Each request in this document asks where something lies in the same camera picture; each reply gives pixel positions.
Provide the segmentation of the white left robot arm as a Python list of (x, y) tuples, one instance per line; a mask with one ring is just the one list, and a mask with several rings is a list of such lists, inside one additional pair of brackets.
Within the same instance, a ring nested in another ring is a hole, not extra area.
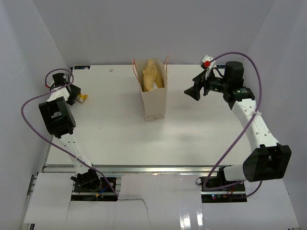
[(101, 187), (101, 179), (96, 171), (91, 169), (93, 165), (90, 160), (81, 153), (74, 136), (76, 122), (69, 108), (75, 103), (81, 89), (70, 84), (70, 76), (65, 73), (53, 74), (52, 78), (53, 82), (49, 88), (55, 92), (38, 106), (43, 121), (49, 134), (60, 141), (62, 148), (70, 152), (69, 157), (76, 174), (71, 179), (83, 189), (97, 191)]

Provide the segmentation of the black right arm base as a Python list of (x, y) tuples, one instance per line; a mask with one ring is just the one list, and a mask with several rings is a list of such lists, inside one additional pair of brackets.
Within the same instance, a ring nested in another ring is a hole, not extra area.
[(201, 201), (203, 204), (247, 202), (244, 184), (238, 184), (236, 186), (214, 191), (205, 191), (203, 188), (205, 179), (205, 177), (198, 177), (195, 181), (196, 185), (201, 188)]

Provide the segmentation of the yellow snack packet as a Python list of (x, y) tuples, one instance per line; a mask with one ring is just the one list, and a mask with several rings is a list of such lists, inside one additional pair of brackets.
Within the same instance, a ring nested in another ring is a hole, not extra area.
[(83, 103), (84, 100), (86, 100), (88, 98), (88, 95), (87, 94), (78, 94), (77, 97), (76, 97), (76, 101), (80, 102), (80, 103)]

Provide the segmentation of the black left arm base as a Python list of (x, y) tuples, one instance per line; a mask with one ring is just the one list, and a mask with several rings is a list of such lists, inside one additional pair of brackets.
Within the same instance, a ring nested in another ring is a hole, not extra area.
[(118, 196), (114, 193), (117, 189), (117, 178), (94, 176), (94, 172), (87, 172), (84, 175), (72, 176), (74, 186), (71, 194), (71, 201), (96, 201), (115, 202)]

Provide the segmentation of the large brown snack bag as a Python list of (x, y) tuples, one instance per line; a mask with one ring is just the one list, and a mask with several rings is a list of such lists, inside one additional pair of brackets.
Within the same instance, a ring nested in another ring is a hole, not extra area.
[(165, 86), (159, 61), (156, 58), (149, 59), (142, 69), (142, 90), (149, 92)]

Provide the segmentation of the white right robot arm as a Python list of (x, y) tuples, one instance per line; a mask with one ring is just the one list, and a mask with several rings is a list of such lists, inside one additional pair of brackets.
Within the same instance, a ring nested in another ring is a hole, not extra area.
[(224, 74), (216, 77), (215, 67), (208, 61), (202, 65), (203, 72), (193, 78), (194, 85), (184, 93), (195, 100), (208, 92), (219, 92), (237, 116), (247, 136), (251, 153), (242, 164), (220, 167), (217, 174), (217, 187), (207, 186), (205, 191), (228, 191), (237, 184), (282, 179), (291, 157), (291, 149), (282, 145), (270, 132), (259, 112), (259, 102), (250, 88), (243, 85), (244, 66), (241, 62), (229, 61), (225, 64)]

